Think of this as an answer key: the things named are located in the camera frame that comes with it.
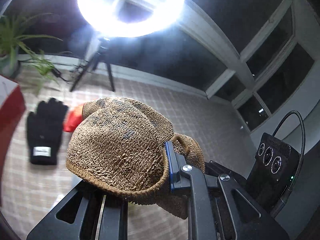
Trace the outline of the brown knitted hat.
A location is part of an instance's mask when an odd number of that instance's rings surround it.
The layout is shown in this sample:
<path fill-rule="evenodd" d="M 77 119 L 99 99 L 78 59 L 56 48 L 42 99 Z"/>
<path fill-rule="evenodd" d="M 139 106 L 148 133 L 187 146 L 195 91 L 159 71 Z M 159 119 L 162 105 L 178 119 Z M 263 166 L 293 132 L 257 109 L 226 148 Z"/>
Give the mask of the brown knitted hat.
<path fill-rule="evenodd" d="M 170 193 L 166 141 L 189 165 L 205 169 L 198 142 L 176 133 L 170 120 L 152 107 L 126 97 L 97 99 L 83 106 L 66 166 L 99 189 L 135 204 L 156 204 L 186 219 L 187 197 Z"/>

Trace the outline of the black knit glove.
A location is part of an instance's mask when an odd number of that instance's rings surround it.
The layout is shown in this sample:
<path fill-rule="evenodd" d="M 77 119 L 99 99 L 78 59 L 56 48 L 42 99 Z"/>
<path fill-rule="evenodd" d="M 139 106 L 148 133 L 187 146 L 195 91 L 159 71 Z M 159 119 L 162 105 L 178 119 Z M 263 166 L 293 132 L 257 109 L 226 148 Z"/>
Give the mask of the black knit glove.
<path fill-rule="evenodd" d="M 26 123 L 29 161 L 34 165 L 56 165 L 68 106 L 50 98 L 29 112 Z"/>

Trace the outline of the red fabric pouch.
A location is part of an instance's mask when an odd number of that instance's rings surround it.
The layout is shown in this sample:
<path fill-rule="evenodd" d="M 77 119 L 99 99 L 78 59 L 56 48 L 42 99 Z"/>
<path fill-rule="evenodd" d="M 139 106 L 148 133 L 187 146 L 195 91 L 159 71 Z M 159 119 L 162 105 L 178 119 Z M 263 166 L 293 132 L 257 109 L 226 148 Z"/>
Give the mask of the red fabric pouch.
<path fill-rule="evenodd" d="M 63 131 L 67 133 L 74 132 L 75 129 L 82 122 L 82 109 L 84 104 L 78 105 L 68 111 L 67 116 L 63 122 Z"/>

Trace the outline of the plaid table cloth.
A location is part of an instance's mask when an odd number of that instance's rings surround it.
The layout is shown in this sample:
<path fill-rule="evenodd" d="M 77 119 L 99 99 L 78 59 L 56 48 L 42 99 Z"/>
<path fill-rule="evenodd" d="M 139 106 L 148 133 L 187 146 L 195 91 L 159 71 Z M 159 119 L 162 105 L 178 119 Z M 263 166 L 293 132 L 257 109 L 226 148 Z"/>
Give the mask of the plaid table cloth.
<path fill-rule="evenodd" d="M 89 103 L 85 120 L 63 133 L 55 166 L 29 161 L 27 116 L 22 116 L 4 163 L 1 212 L 25 239 L 67 194 L 80 170 L 122 190 L 143 190 L 163 174 L 164 142 L 194 139 L 205 161 L 215 161 L 246 177 L 255 147 L 232 106 L 190 94 L 119 79 L 112 93 L 104 75 L 90 74 L 69 91 L 63 81 L 44 80 L 31 67 L 18 75 L 27 111 L 56 98 L 70 109 Z"/>

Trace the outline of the potted spider plant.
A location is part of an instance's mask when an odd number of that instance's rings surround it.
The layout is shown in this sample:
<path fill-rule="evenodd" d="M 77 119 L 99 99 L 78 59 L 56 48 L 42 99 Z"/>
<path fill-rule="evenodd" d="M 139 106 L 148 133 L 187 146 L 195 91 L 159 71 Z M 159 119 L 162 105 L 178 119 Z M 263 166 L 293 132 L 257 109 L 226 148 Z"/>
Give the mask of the potted spider plant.
<path fill-rule="evenodd" d="M 26 34 L 29 29 L 41 16 L 47 13 L 34 16 L 1 16 L 1 75 L 15 78 L 15 74 L 21 65 L 18 60 L 19 51 L 22 50 L 28 56 L 28 66 L 37 70 L 40 80 L 37 82 L 34 94 L 39 95 L 46 81 L 56 81 L 52 75 L 53 63 L 44 57 L 44 51 L 38 53 L 25 44 L 27 40 L 49 38 L 61 41 L 60 38 L 46 34 Z"/>

